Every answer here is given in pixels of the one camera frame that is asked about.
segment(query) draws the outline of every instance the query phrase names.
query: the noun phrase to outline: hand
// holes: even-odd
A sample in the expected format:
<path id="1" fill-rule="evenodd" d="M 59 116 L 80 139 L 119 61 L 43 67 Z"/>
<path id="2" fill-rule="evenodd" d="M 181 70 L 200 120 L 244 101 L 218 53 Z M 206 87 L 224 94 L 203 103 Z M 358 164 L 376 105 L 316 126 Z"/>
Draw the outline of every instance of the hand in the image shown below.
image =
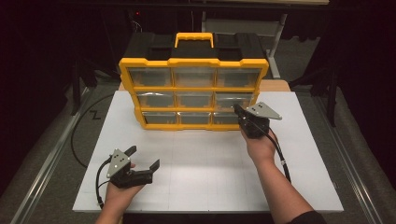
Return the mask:
<path id="1" fill-rule="evenodd" d="M 268 137 L 263 136 L 260 139 L 251 139 L 246 136 L 243 130 L 241 130 L 241 134 L 247 142 L 247 153 L 256 166 L 259 166 L 264 162 L 275 163 L 274 156 L 276 149 L 274 144 Z M 276 137 L 271 130 L 268 134 L 274 140 L 276 140 Z"/>
<path id="2" fill-rule="evenodd" d="M 134 196 L 143 188 L 142 186 L 119 189 L 111 182 L 107 184 L 105 206 L 96 223 L 119 223 L 125 210 L 131 204 Z"/>

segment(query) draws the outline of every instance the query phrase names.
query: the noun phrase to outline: gray floor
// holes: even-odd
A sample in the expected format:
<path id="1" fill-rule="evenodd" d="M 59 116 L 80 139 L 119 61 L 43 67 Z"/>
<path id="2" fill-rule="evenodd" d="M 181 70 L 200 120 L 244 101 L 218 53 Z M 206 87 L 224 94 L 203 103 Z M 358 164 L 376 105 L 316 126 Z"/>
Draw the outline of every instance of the gray floor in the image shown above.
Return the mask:
<path id="1" fill-rule="evenodd" d="M 300 43 L 297 39 L 282 40 L 276 53 L 276 62 L 281 77 L 290 81 L 301 76 L 317 43 L 318 41 L 312 40 L 304 43 Z M 88 105 L 114 93 L 118 86 L 119 83 L 116 82 L 99 80 L 98 87 L 91 90 L 92 94 L 90 99 L 88 99 Z M 343 213 L 324 214 L 326 220 L 329 223 L 381 223 L 378 218 L 370 218 L 370 214 L 376 215 L 375 211 L 365 211 L 364 207 L 367 206 L 364 203 L 368 202 L 373 204 L 383 223 L 396 223 L 394 214 L 394 211 L 396 211 L 395 190 L 391 187 L 367 147 L 359 131 L 359 126 L 347 108 L 347 103 L 342 93 L 338 91 L 337 94 L 335 110 L 337 127 L 331 128 L 322 117 L 322 102 L 325 102 L 326 99 L 311 97 L 307 87 L 301 87 L 294 91 L 297 92 L 305 117 L 317 142 L 319 152 L 345 207 L 345 212 Z M 91 108 L 91 112 L 88 112 L 83 117 L 76 129 L 74 138 L 75 150 L 78 157 L 85 164 L 88 164 L 91 157 L 110 102 L 111 97 Z M 62 136 L 68 121 L 72 118 L 70 116 L 71 111 L 72 105 L 71 101 L 69 101 L 64 111 L 52 122 L 27 155 L 23 166 L 0 199 L 0 223 L 10 223 L 12 218 L 14 218 L 43 163 L 55 149 L 58 139 Z M 349 166 L 345 164 L 345 158 L 343 158 L 345 155 L 337 149 L 339 144 L 337 145 L 337 142 L 332 137 L 334 132 L 339 134 L 341 144 L 346 149 L 348 158 L 352 161 L 353 168 L 355 168 L 361 183 L 363 183 L 363 189 L 369 193 L 369 200 L 364 200 L 364 197 L 357 196 L 357 188 L 352 185 L 356 176 L 349 174 L 350 164 Z M 26 218 L 26 223 L 93 223 L 97 218 L 97 214 L 75 213 L 72 211 L 79 183 L 84 174 L 85 169 L 73 157 L 70 139 L 68 138 L 53 173 L 50 173 L 49 182 L 47 185 L 42 186 L 42 189 L 44 189 L 42 194 L 37 195 L 39 200 L 32 203 L 35 209 L 27 214 L 29 218 Z M 172 221 L 168 223 L 176 223 L 175 218 L 169 218 Z M 244 219 L 247 218 L 234 217 L 233 222 L 231 222 L 229 218 L 224 217 L 221 221 L 224 223 L 238 223 Z M 216 220 L 219 223 L 219 218 L 207 217 L 204 219 L 206 222 L 208 220 Z"/>

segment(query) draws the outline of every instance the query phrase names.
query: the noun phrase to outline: black sleeve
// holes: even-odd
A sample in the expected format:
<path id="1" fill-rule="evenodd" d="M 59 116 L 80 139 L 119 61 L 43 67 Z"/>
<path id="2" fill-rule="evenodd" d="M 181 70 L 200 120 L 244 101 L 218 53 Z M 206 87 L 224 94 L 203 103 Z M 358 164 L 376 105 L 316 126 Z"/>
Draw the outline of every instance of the black sleeve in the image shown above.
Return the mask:
<path id="1" fill-rule="evenodd" d="M 316 211 L 310 211 L 302 213 L 301 215 L 294 218 L 290 224 L 326 224 L 323 216 Z"/>

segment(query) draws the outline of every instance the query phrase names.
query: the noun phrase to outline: table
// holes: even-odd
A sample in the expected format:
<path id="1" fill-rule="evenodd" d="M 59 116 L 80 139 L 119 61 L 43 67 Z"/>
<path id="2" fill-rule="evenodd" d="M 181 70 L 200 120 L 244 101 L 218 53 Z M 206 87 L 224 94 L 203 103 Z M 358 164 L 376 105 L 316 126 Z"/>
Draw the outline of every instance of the table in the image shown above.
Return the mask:
<path id="1" fill-rule="evenodd" d="M 293 186 L 319 212 L 343 211 L 295 93 L 263 91 L 258 101 L 264 101 L 283 117 L 282 120 L 271 120 L 271 126 L 288 162 Z M 74 211 L 100 211 L 94 192 L 98 167 L 114 148 L 125 150 L 132 145 L 137 146 L 137 152 L 131 159 L 138 169 L 148 169 L 157 159 L 161 160 L 161 167 L 154 174 L 153 184 L 145 186 L 136 195 L 126 212 L 206 214 L 269 211 L 256 169 L 239 131 L 143 130 L 134 119 L 133 103 L 127 91 L 115 93 L 81 183 Z M 282 170 L 279 160 L 276 160 L 276 165 Z M 106 180 L 105 175 L 106 168 L 101 173 L 101 182 Z M 104 197 L 106 188 L 100 188 L 100 193 Z"/>

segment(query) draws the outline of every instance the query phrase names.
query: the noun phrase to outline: black wire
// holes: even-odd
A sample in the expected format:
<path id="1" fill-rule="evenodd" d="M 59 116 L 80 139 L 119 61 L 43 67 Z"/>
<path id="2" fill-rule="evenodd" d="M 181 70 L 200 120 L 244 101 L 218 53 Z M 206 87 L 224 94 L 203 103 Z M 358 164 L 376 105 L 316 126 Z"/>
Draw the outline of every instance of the black wire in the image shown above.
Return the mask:
<path id="1" fill-rule="evenodd" d="M 96 199 L 97 199 L 97 201 L 98 201 L 98 204 L 99 204 L 99 206 L 100 206 L 100 208 L 103 208 L 103 206 L 105 205 L 104 203 L 103 203 L 103 200 L 102 200 L 102 197 L 100 196 L 100 194 L 99 194 L 99 188 L 104 184 L 101 184 L 100 186 L 99 186 L 99 175 L 100 175 L 100 173 L 102 172 L 102 169 L 107 165 L 107 164 L 109 164 L 111 162 L 111 156 L 110 156 L 110 158 L 108 158 L 106 161 L 104 161 L 103 163 L 102 163 L 102 165 L 99 167 L 99 169 L 98 169 L 98 172 L 97 172 L 97 174 L 96 174 L 96 181 L 95 181 L 95 192 L 96 192 Z"/>
<path id="2" fill-rule="evenodd" d="M 98 188 L 102 187 L 104 184 L 106 184 L 106 183 L 108 183 L 108 182 L 109 182 L 108 180 L 105 181 L 105 182 L 103 182 L 102 184 L 100 184 L 100 185 L 98 186 Z"/>
<path id="3" fill-rule="evenodd" d="M 282 150 L 280 149 L 280 145 L 279 145 L 279 143 L 277 142 L 276 135 L 275 135 L 275 139 L 276 139 L 276 141 L 275 141 L 274 138 L 272 138 L 272 137 L 271 137 L 265 130 L 263 130 L 259 125 L 257 125 L 256 123 L 254 123 L 254 122 L 251 121 L 251 120 L 248 120 L 248 119 L 245 119 L 245 120 L 247 120 L 248 122 L 250 122 L 251 124 L 253 124 L 256 128 L 258 128 L 260 131 L 262 131 L 262 133 L 263 133 L 266 137 L 268 137 L 268 139 L 270 139 L 270 141 L 274 144 L 274 147 L 275 147 L 275 149 L 276 149 L 276 152 L 277 152 L 277 154 L 278 154 L 278 156 L 279 156 L 279 158 L 280 158 L 280 161 L 281 161 L 281 163 L 282 163 L 283 170 L 284 170 L 284 172 L 285 172 L 285 177 L 286 177 L 286 178 L 289 180 L 289 182 L 291 183 L 289 168 L 288 168 L 288 165 L 286 164 L 285 158 L 283 157 L 283 153 L 282 153 Z"/>
<path id="4" fill-rule="evenodd" d="M 78 156 L 77 156 L 77 154 L 76 154 L 76 150 L 75 150 L 75 148 L 74 148 L 74 144 L 73 144 L 73 142 L 74 142 L 74 135 L 75 135 L 76 129 L 77 129 L 79 123 L 81 122 L 82 118 L 84 118 L 84 116 L 88 113 L 88 111 L 90 111 L 90 109 L 91 109 L 94 105 L 97 105 L 97 104 L 100 103 L 101 101 L 103 101 L 103 100 L 105 100 L 106 98 L 111 97 L 111 96 L 113 96 L 113 95 L 114 95 L 114 94 L 109 94 L 109 95 L 107 95 L 107 96 L 104 96 L 104 97 L 100 98 L 99 100 L 95 101 L 92 105 L 90 105 L 90 106 L 84 111 L 84 113 L 82 113 L 82 115 L 78 118 L 78 120 L 77 120 L 77 122 L 76 122 L 76 125 L 75 125 L 74 128 L 73 128 L 72 135 L 71 135 L 71 137 L 70 137 L 70 147 L 72 148 L 72 152 L 73 152 L 74 158 L 75 158 L 76 161 L 77 161 L 81 166 L 83 166 L 84 168 L 87 168 L 88 166 L 87 166 L 86 164 L 84 164 L 84 163 L 78 158 Z"/>

